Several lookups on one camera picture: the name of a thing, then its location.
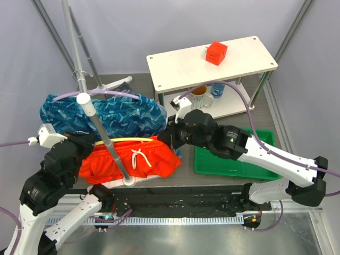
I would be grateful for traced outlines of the green plastic tray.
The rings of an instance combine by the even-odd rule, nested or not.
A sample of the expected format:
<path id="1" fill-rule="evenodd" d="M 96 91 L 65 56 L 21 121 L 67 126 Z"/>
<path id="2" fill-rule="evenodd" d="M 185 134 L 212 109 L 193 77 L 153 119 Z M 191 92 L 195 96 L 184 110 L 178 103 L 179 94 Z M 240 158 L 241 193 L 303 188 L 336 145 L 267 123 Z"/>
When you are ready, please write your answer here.
<path id="1" fill-rule="evenodd" d="M 198 174 L 248 178 L 272 181 L 281 176 L 263 167 L 250 163 L 221 159 L 213 155 L 209 150 L 195 147 L 194 171 Z"/>

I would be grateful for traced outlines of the purple clothes hanger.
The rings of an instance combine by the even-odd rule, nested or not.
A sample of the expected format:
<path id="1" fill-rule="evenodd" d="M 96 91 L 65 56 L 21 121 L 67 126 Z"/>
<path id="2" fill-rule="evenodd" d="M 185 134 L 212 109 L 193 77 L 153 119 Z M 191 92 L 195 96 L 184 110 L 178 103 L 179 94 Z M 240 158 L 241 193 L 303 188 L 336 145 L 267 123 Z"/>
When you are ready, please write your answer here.
<path id="1" fill-rule="evenodd" d="M 80 93 L 81 93 L 80 91 L 65 93 L 65 94 L 59 95 L 57 97 L 54 97 L 53 101 L 59 101 L 61 99 L 68 98 L 68 97 L 75 97 L 75 96 L 79 95 Z M 93 89 L 93 90 L 88 90 L 87 94 L 89 94 L 90 96 L 92 96 L 92 95 L 112 95 L 112 96 L 128 97 L 128 98 L 132 98 L 132 99 L 136 99 L 136 100 L 140 99 L 140 97 L 137 96 L 137 95 L 133 95 L 133 94 L 130 94 L 130 93 L 123 93 L 123 92 L 119 92 L 119 91 L 111 91 L 111 90 Z"/>

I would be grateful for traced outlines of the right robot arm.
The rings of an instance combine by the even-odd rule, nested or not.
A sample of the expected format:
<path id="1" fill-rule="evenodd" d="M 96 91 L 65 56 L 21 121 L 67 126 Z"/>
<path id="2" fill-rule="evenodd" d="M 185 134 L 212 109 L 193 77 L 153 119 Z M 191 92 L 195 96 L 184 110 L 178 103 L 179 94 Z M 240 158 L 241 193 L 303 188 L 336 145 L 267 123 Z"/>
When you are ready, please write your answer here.
<path id="1" fill-rule="evenodd" d="M 183 118 L 171 116 L 158 140 L 172 149 L 188 144 L 209 150 L 214 156 L 260 166 L 277 173 L 281 179 L 246 184 L 240 204 L 251 210 L 272 200 L 292 199 L 308 207 L 319 206 L 326 195 L 326 182 L 316 159 L 285 152 L 261 141 L 255 133 L 232 125 L 218 125 L 201 110 Z"/>

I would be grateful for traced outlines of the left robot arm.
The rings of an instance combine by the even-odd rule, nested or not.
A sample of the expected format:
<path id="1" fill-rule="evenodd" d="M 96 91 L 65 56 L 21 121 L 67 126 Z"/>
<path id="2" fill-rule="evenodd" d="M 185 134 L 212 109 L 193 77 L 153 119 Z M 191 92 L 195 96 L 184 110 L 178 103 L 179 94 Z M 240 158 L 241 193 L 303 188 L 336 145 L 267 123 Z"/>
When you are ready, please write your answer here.
<path id="1" fill-rule="evenodd" d="M 14 217 L 15 232 L 2 254 L 57 254 L 87 218 L 112 208 L 113 192 L 95 184 L 78 206 L 57 224 L 45 228 L 59 200 L 76 184 L 83 160 L 94 149 L 94 133 L 65 136 L 64 141 L 52 143 L 40 163 L 41 169 L 25 181 L 19 197 L 19 217 Z"/>

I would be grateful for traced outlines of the white patterned mug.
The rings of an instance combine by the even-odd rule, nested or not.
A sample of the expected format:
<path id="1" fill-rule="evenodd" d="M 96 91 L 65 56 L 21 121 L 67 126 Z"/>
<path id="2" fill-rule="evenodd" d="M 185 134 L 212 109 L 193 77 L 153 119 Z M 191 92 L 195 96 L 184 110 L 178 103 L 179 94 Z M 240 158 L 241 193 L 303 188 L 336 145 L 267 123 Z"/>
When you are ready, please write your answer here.
<path id="1" fill-rule="evenodd" d="M 190 93 L 191 109 L 202 109 L 213 104 L 214 98 L 207 90 L 207 85 L 203 85 Z"/>

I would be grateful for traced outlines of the dark blue book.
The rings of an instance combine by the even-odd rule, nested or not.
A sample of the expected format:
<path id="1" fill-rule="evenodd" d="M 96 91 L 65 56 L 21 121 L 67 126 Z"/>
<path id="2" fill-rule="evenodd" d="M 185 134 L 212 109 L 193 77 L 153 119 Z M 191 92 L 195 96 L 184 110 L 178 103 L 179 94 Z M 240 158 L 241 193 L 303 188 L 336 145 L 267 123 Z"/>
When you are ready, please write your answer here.
<path id="1" fill-rule="evenodd" d="M 126 82 L 123 82 L 121 85 L 116 87 L 114 89 L 114 91 L 118 91 L 118 92 L 122 92 L 122 93 L 126 93 L 126 94 L 133 94 L 133 95 L 135 95 L 135 92 L 131 89 L 129 84 L 126 83 Z"/>

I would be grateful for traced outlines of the grey clothes rack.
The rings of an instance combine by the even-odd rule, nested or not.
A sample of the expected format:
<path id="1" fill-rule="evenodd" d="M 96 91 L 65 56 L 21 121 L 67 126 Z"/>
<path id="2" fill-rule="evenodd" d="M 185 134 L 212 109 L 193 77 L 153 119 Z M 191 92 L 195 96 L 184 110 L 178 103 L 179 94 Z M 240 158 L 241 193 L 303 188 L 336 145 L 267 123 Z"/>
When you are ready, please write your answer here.
<path id="1" fill-rule="evenodd" d="M 78 44 L 82 43 L 82 40 L 77 38 L 80 35 L 80 33 L 78 32 L 78 25 L 74 20 L 74 15 L 72 13 L 69 2 L 62 1 L 62 7 L 63 7 L 64 16 L 65 16 L 65 21 L 68 27 L 71 45 L 72 45 L 72 54 L 73 54 L 73 61 L 74 61 L 73 76 L 75 77 L 75 80 L 77 81 L 77 84 L 79 87 L 79 91 L 81 92 L 76 97 L 76 102 L 82 107 L 85 114 L 90 118 L 91 122 L 96 127 L 101 138 L 100 141 L 104 142 L 104 145 L 107 147 L 114 162 L 117 164 L 119 170 L 123 174 L 123 178 L 118 179 L 118 180 L 125 182 L 127 185 L 131 185 L 132 182 L 136 182 L 138 179 L 144 180 L 144 179 L 147 179 L 153 176 L 160 177 L 157 175 L 148 176 L 146 178 L 133 177 L 129 175 L 127 170 L 125 169 L 124 164 L 122 163 L 119 155 L 117 154 L 114 148 L 114 144 L 110 141 L 110 139 L 112 138 L 108 136 L 106 130 L 104 129 L 103 125 L 101 124 L 98 118 L 97 111 L 91 101 L 94 98 L 90 96 L 89 94 L 87 94 L 87 91 L 90 89 L 87 86 L 86 75 L 82 68 L 80 55 L 79 55 L 79 49 L 78 49 Z"/>

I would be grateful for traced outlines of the red cube power socket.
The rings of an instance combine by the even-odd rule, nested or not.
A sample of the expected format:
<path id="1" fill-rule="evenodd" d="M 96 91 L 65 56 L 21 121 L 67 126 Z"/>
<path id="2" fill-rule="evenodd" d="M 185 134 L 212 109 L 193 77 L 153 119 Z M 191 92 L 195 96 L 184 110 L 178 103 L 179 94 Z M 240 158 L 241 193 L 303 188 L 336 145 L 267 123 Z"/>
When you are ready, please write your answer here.
<path id="1" fill-rule="evenodd" d="M 206 61 L 219 66 L 225 59 L 228 46 L 214 41 L 208 48 L 206 52 Z"/>

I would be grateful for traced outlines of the blue patterned shorts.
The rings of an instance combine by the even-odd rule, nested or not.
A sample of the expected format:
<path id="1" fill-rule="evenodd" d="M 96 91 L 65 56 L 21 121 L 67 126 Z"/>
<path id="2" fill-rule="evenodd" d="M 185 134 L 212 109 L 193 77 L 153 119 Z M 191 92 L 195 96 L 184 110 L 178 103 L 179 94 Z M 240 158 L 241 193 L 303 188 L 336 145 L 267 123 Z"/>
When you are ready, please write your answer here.
<path id="1" fill-rule="evenodd" d="M 63 95 L 50 94 L 40 108 L 44 124 L 51 124 L 57 133 L 89 133 L 100 135 L 77 103 L 79 92 Z M 166 109 L 151 98 L 135 94 L 135 98 L 115 96 L 92 99 L 98 118 L 110 138 L 143 137 L 159 135 L 167 127 Z"/>

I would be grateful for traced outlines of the white two-tier shelf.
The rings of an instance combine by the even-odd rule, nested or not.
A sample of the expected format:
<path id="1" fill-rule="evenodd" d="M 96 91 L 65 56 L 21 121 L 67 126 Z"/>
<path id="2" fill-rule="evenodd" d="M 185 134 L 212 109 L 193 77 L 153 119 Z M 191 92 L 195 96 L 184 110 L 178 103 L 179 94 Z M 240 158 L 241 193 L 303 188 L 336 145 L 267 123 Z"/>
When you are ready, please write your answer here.
<path id="1" fill-rule="evenodd" d="M 170 102 L 184 90 L 210 80 L 230 80 L 245 97 L 250 109 L 254 108 L 264 82 L 261 81 L 252 96 L 246 92 L 241 80 L 253 74 L 268 75 L 278 64 L 257 36 L 224 41 L 225 58 L 219 65 L 206 60 L 208 45 L 178 49 L 146 57 L 151 79 L 159 102 L 169 116 L 176 113 Z"/>

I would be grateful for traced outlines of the blue cup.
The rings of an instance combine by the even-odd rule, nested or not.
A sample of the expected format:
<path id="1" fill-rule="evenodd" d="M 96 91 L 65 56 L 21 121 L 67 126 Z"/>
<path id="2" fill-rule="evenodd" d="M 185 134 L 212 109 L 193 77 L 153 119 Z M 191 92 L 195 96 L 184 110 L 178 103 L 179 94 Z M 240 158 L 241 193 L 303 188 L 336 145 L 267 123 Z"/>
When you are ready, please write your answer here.
<path id="1" fill-rule="evenodd" d="M 210 93 L 213 98 L 220 98 L 224 93 L 225 85 L 223 83 L 213 83 L 211 85 Z"/>

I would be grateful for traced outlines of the yellow clothes hanger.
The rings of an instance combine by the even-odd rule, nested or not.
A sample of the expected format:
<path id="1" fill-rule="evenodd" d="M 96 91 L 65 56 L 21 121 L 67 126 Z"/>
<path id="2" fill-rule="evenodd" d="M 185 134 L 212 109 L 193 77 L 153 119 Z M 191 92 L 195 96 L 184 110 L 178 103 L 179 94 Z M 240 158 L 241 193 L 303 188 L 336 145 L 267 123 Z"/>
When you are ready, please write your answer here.
<path id="1" fill-rule="evenodd" d="M 151 138 L 140 138 L 140 137 L 130 137 L 130 138 L 112 138 L 110 139 L 112 143 L 115 142 L 127 142 L 127 141 L 139 141 L 139 142 L 151 142 Z"/>

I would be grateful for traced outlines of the orange shorts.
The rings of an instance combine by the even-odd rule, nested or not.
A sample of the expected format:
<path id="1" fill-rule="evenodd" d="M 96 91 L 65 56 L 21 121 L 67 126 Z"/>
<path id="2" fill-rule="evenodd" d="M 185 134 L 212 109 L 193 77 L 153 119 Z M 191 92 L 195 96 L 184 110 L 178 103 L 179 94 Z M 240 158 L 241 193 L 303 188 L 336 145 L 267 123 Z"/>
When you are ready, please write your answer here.
<path id="1" fill-rule="evenodd" d="M 114 148 L 133 177 L 146 178 L 157 175 L 162 178 L 173 175 L 181 164 L 180 157 L 157 136 L 151 142 L 115 142 Z M 103 141 L 95 143 L 92 153 L 82 161 L 79 177 L 89 184 L 105 183 L 123 178 Z"/>

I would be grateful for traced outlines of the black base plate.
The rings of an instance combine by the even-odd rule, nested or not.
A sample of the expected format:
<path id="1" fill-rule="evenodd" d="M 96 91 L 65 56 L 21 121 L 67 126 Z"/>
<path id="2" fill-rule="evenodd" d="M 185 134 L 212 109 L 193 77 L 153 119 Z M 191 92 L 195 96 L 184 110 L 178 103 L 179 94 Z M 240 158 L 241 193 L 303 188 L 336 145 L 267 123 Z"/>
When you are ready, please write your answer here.
<path id="1" fill-rule="evenodd" d="M 271 203 L 255 205 L 243 198 L 243 186 L 164 186 L 141 188 L 112 188 L 113 197 L 104 203 L 102 212 L 116 209 L 124 213 L 128 209 L 134 212 L 142 209 L 152 210 L 168 208 L 171 212 L 185 208 L 214 208 L 231 213 L 244 211 L 270 211 Z"/>

